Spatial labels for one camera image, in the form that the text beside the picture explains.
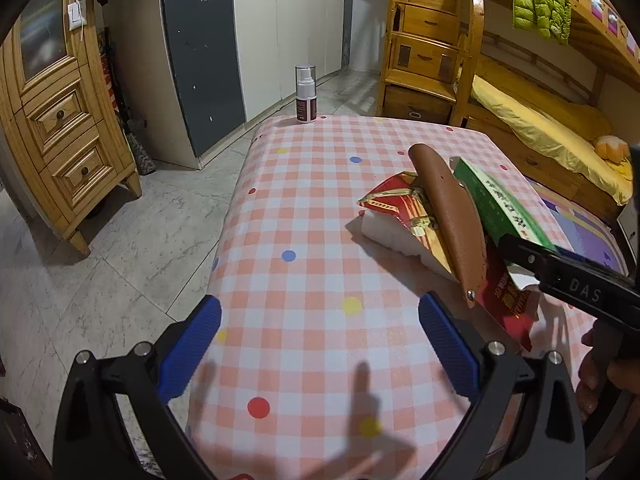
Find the wooden bunk bed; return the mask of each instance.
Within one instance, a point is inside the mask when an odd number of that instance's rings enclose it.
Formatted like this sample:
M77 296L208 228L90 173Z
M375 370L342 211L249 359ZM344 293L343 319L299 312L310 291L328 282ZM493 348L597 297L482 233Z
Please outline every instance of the wooden bunk bed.
M492 1L511 8L513 0ZM471 98L483 41L544 68L593 106L606 73L640 91L639 49L634 44L628 47L626 27L620 20L613 33L605 21L611 8L606 0L599 1L603 21L592 12L591 0L572 0L570 44L597 67L593 87L587 88L537 54L486 32L484 0L389 0L378 114L481 131L525 176L615 225L622 208L609 194L524 145L507 124ZM566 99L528 73L513 66L508 69Z

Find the finger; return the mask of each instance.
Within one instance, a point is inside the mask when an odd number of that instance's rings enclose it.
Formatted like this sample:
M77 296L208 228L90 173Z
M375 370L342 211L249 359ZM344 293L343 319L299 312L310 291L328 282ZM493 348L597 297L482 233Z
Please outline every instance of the finger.
M578 377L591 390L595 390L600 382L600 371L591 357L591 352L585 355L578 370Z
M575 398L578 401L578 407L587 415L591 415L598 406L598 397L593 390L588 388L584 382L580 382L575 389Z
M640 399L636 397L626 413L625 420L622 422L619 430L613 436L609 444L607 444L606 452L608 456L616 455L622 446L624 446L631 432L640 420Z
M620 390L640 395L640 359L620 359L607 367L607 377Z
M581 341L585 346L593 346L593 328L591 328L585 335L582 336Z

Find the plush toy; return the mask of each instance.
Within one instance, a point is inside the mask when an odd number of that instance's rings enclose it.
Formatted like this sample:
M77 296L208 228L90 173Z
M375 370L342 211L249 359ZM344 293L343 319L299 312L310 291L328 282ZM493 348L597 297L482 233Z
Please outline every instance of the plush toy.
M629 158L629 145L613 135L598 137L595 142L596 153L603 160L610 160L620 164L624 158Z

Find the cabinet leg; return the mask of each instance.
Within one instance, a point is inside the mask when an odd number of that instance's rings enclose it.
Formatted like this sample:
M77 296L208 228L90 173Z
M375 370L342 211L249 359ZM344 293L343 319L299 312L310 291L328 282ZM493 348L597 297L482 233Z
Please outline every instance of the cabinet leg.
M124 185L127 186L130 192L132 192L136 198L140 198L142 196L142 186L140 186L140 177L138 176L138 172L134 171L131 173L125 180Z
M69 243L73 245L78 251L80 251L84 256L88 256L91 254L89 250L89 246L86 244L84 237L80 234L80 231L76 231L71 238L69 238Z

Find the red dot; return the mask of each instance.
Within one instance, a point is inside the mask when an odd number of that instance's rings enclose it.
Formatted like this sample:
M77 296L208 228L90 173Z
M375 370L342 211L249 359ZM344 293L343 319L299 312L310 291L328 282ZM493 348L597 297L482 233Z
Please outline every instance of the red dot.
M249 415L253 418L265 418L271 411L271 406L266 399L262 397L254 397L246 406Z

